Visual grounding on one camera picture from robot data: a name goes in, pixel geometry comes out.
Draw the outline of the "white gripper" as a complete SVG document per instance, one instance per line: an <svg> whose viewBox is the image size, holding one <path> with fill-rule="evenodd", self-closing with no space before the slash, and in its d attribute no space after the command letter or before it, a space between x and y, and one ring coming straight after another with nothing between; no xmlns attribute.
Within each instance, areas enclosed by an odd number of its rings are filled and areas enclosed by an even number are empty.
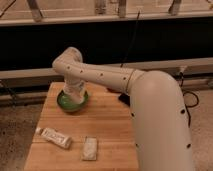
<svg viewBox="0 0 213 171"><path fill-rule="evenodd" d="M64 93L68 95L74 103L81 104L84 101L84 94L86 92L84 81L70 77L65 78L64 81Z"/></svg>

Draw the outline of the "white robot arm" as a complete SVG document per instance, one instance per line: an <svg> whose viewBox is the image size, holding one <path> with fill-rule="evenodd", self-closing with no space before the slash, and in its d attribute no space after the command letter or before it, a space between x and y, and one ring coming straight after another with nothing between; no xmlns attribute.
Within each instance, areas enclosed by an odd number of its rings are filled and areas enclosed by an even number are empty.
<svg viewBox="0 0 213 171"><path fill-rule="evenodd" d="M77 104L84 101L86 81L130 96L139 171L196 171L183 93L171 75L86 64L74 47L52 67L64 77L64 93Z"/></svg>

